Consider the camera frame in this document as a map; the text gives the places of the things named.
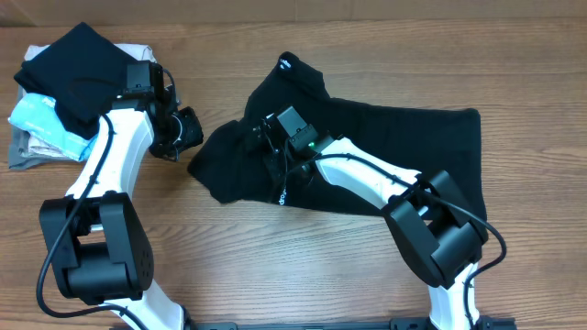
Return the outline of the black polo shirt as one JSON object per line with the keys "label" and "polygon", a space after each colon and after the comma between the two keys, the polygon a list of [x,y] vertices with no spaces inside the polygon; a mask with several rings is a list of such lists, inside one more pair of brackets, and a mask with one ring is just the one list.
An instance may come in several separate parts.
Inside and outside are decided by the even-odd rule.
{"label": "black polo shirt", "polygon": [[449,111],[388,107],[332,97],[323,74],[293,53],[282,53],[270,74],[249,96],[245,113],[216,129],[188,165],[188,172],[222,204],[250,200],[317,211],[376,215],[375,208],[321,178],[288,177],[263,159],[255,128],[262,118],[291,105],[318,132],[349,138],[357,147],[395,166],[449,173],[465,194],[468,209],[486,216],[482,197],[481,117],[473,108]]}

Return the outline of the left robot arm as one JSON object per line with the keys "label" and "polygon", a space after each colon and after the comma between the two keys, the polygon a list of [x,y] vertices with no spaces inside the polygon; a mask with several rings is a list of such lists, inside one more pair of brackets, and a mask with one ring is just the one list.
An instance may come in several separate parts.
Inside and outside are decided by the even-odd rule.
{"label": "left robot arm", "polygon": [[130,329],[193,329],[187,309],[154,279],[154,256],[132,203],[145,154],[176,162],[202,143],[193,108],[179,106],[171,73],[142,60],[105,101],[94,149],[77,181],[47,200],[39,222],[47,246],[36,284],[54,318],[110,311]]}

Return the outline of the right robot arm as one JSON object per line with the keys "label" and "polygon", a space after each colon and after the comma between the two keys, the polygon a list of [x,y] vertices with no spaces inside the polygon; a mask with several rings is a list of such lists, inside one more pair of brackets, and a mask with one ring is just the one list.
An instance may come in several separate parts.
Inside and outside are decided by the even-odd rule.
{"label": "right robot arm", "polygon": [[427,287],[433,329],[481,329],[474,298],[485,221],[468,209],[458,185],[445,171],[426,176],[397,167],[360,149],[350,138],[333,137],[306,122],[289,106],[263,117],[252,139],[285,187],[295,175],[320,176],[382,212],[408,268]]}

